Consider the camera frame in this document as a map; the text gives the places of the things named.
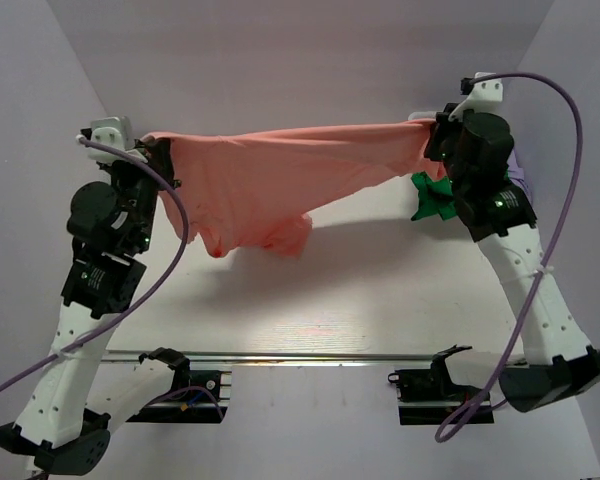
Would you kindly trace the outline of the salmon pink t shirt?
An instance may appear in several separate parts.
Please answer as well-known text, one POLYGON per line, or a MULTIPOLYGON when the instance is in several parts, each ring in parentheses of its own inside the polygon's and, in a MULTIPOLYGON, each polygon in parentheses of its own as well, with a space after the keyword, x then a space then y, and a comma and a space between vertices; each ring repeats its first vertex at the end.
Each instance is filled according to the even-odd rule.
POLYGON ((424 151, 431 121, 284 129, 232 136, 154 131, 170 143, 179 199, 164 193, 178 237, 200 237, 208 254, 259 247, 299 256, 309 212, 395 177, 446 172, 424 151))

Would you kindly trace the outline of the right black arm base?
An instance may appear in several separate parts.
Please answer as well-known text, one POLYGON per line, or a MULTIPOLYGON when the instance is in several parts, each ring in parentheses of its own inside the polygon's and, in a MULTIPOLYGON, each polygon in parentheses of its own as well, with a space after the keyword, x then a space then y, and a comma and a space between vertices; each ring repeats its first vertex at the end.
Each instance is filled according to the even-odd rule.
POLYGON ((397 369, 387 376, 396 388, 402 426, 437 426, 485 386, 499 356, 469 346, 436 353, 428 367, 397 369))

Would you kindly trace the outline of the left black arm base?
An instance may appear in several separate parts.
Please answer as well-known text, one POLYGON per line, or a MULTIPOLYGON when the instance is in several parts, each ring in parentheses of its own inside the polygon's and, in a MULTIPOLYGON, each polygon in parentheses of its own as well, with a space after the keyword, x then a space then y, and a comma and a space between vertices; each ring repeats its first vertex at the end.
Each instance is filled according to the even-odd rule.
POLYGON ((128 423, 220 424, 228 410, 229 370, 196 367, 181 352, 158 348, 138 357, 139 364, 159 361, 173 373, 171 387, 131 416, 128 423))

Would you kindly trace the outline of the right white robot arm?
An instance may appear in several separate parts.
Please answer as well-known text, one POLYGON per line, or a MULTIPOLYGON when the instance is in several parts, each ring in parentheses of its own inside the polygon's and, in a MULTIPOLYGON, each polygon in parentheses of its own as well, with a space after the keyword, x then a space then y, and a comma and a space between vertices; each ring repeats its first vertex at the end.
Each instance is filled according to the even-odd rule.
POLYGON ((449 103, 436 113, 425 156, 443 164, 458 217, 497 275, 523 358, 498 385, 519 412, 586 392, 600 382, 600 349, 577 325, 548 266, 537 217, 507 174, 514 140, 500 116, 449 103))

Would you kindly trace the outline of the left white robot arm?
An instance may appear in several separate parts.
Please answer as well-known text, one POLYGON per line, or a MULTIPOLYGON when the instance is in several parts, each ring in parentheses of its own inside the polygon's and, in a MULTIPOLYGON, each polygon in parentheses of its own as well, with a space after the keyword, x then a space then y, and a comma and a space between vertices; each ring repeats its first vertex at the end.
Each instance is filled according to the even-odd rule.
POLYGON ((135 140, 122 151, 79 136, 109 179, 73 196, 67 231, 72 265, 61 291, 56 335, 47 358, 16 375, 41 377, 24 410, 0 426, 0 448, 26 456, 46 474, 89 473, 108 446, 120 414, 114 400, 89 403, 106 346, 118 325, 154 294, 135 295, 146 271, 159 193, 178 182, 166 139, 135 140))

